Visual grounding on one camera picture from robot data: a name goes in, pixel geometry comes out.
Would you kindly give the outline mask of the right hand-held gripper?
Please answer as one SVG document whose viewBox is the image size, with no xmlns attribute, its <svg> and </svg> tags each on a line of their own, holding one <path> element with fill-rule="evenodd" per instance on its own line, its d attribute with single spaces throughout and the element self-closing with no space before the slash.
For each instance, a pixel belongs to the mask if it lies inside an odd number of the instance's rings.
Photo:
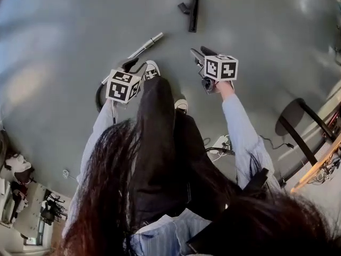
<svg viewBox="0 0 341 256">
<path fill-rule="evenodd" d="M 232 56 L 218 55 L 205 46 L 201 46 L 200 50 L 203 54 L 195 49 L 190 49 L 190 53 L 200 68 L 199 75 L 206 93 L 217 93 L 218 82 L 229 82 L 233 88 L 233 81 L 237 79 L 238 60 Z"/>
</svg>

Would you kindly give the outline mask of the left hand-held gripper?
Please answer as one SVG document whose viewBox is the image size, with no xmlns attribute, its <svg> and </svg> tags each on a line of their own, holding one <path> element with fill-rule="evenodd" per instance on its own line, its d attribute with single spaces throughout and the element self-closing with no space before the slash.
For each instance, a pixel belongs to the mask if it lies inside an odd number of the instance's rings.
<svg viewBox="0 0 341 256">
<path fill-rule="evenodd" d="M 138 58 L 127 58 L 118 63 L 117 69 L 112 69 L 110 78 L 105 85 L 105 97 L 115 102 L 128 104 L 137 96 L 148 64 L 144 62 L 132 74 L 128 72 L 136 65 Z"/>
</svg>

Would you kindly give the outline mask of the black vacuum floor nozzle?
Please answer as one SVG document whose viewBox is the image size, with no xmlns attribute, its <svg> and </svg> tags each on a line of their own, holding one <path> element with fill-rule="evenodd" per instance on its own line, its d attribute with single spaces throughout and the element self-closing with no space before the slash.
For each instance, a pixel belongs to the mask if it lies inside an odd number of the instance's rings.
<svg viewBox="0 0 341 256">
<path fill-rule="evenodd" d="M 177 7 L 183 14 L 189 16 L 188 32 L 196 33 L 199 14 L 199 0 L 191 0 L 190 5 L 180 3 Z"/>
</svg>

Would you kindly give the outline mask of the person's right forearm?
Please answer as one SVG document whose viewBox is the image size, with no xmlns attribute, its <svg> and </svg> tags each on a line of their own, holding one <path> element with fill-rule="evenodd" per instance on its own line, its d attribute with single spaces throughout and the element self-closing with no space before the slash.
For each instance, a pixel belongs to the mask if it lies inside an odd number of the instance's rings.
<svg viewBox="0 0 341 256">
<path fill-rule="evenodd" d="M 235 152 L 237 179 L 240 188 L 245 188 L 251 178 L 263 168 L 269 172 L 268 184 L 278 185 L 274 167 L 263 139 L 257 134 L 250 119 L 229 82 L 218 82 L 216 88 L 222 96 L 222 109 L 228 133 Z"/>
</svg>

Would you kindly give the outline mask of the person's left forearm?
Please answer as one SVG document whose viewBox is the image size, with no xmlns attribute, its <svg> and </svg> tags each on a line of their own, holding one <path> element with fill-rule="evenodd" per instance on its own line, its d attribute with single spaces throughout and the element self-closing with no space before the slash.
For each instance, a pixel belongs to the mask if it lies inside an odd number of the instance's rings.
<svg viewBox="0 0 341 256">
<path fill-rule="evenodd" d="M 85 146 L 82 160 L 80 164 L 80 173 L 76 177 L 77 182 L 80 184 L 84 178 L 85 171 L 87 168 L 87 162 L 93 152 L 93 149 L 102 133 L 112 125 L 116 123 L 116 108 L 112 100 L 107 100 L 103 105 L 94 125 L 93 131 L 90 135 L 87 144 Z"/>
</svg>

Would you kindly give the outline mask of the person's left canvas shoe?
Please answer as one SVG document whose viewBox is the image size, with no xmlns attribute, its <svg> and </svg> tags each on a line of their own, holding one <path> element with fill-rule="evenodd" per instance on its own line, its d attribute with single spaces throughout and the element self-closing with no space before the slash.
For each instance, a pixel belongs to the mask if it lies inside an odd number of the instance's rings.
<svg viewBox="0 0 341 256">
<path fill-rule="evenodd" d="M 160 70 L 155 61 L 147 60 L 146 64 L 147 64 L 147 68 L 143 75 L 143 78 L 145 81 L 150 80 L 154 77 L 160 76 Z"/>
</svg>

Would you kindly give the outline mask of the person's canvas shoe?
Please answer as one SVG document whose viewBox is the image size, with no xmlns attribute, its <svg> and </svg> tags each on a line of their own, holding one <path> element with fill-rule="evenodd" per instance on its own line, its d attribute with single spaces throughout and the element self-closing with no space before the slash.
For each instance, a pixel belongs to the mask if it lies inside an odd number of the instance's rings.
<svg viewBox="0 0 341 256">
<path fill-rule="evenodd" d="M 150 80 L 154 77 L 160 76 L 160 70 L 155 61 L 147 60 L 146 64 L 147 64 L 147 68 L 143 75 L 143 78 L 145 81 Z"/>
<path fill-rule="evenodd" d="M 185 99 L 178 99 L 175 103 L 174 103 L 175 109 L 187 114 L 188 112 L 188 102 Z"/>
</svg>

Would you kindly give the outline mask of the person's right canvas shoe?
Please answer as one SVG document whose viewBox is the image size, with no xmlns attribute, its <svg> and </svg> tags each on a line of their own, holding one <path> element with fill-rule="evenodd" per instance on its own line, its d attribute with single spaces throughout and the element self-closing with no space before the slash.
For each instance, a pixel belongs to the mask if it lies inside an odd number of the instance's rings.
<svg viewBox="0 0 341 256">
<path fill-rule="evenodd" d="M 175 109 L 187 114 L 188 112 L 188 102 L 185 99 L 178 99 L 175 103 L 174 103 Z"/>
</svg>

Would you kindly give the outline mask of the white power strip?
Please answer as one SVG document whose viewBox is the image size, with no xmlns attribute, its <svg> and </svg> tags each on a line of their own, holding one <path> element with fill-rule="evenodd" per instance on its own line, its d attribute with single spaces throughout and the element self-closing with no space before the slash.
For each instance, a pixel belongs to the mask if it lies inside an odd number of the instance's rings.
<svg viewBox="0 0 341 256">
<path fill-rule="evenodd" d="M 231 142 L 229 139 L 229 135 L 222 135 L 220 136 L 217 141 L 213 144 L 213 148 L 223 148 L 223 149 L 227 149 L 227 150 L 231 150 Z M 210 151 L 211 154 L 224 154 L 223 150 L 211 150 Z"/>
</svg>

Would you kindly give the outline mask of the person's dark trousers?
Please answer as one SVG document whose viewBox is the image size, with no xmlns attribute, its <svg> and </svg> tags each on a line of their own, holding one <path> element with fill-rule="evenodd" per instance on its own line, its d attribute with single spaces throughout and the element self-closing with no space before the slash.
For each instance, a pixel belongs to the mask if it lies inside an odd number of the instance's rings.
<svg viewBox="0 0 341 256">
<path fill-rule="evenodd" d="M 144 83 L 137 115 L 140 145 L 129 185 L 137 227 L 189 209 L 215 220 L 240 188 L 210 160 L 194 119 L 176 110 L 169 82 Z"/>
</svg>

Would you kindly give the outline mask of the round black stool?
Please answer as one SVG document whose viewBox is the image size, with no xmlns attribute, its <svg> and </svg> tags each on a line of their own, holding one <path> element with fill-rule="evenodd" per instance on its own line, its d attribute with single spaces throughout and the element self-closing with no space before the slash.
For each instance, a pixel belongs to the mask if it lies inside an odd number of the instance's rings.
<svg viewBox="0 0 341 256">
<path fill-rule="evenodd" d="M 324 120 L 309 107 L 302 98 L 293 100 L 281 113 L 276 126 L 275 132 L 279 136 L 290 135 L 295 141 L 296 146 L 302 151 L 304 161 L 309 162 L 312 166 L 320 162 L 315 157 L 317 151 L 312 151 L 301 135 L 295 130 L 305 114 L 308 114 L 314 123 L 322 130 L 322 137 L 325 141 L 336 142 L 339 141 L 337 148 L 331 152 L 332 155 L 337 152 L 341 153 L 341 103 L 333 110 L 333 116 L 329 122 Z"/>
</svg>

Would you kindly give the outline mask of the white cloth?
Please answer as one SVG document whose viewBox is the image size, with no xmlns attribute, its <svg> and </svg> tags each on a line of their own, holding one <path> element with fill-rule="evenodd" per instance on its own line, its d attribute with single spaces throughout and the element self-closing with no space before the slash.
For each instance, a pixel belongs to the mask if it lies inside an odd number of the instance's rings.
<svg viewBox="0 0 341 256">
<path fill-rule="evenodd" d="M 21 173 L 32 168 L 22 155 L 15 155 L 5 161 L 5 165 L 11 168 L 12 173 Z"/>
</svg>

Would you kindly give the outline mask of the black tripod stands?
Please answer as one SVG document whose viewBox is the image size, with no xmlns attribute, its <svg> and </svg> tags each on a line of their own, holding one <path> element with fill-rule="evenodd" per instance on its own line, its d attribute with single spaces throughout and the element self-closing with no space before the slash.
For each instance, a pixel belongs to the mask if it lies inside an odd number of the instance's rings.
<svg viewBox="0 0 341 256">
<path fill-rule="evenodd" d="M 60 196 L 54 196 L 50 190 L 47 190 L 43 199 L 43 209 L 40 217 L 44 223 L 51 226 L 53 222 L 59 222 L 62 218 L 67 218 L 66 208 L 62 205 L 66 201 L 60 200 Z"/>
</svg>

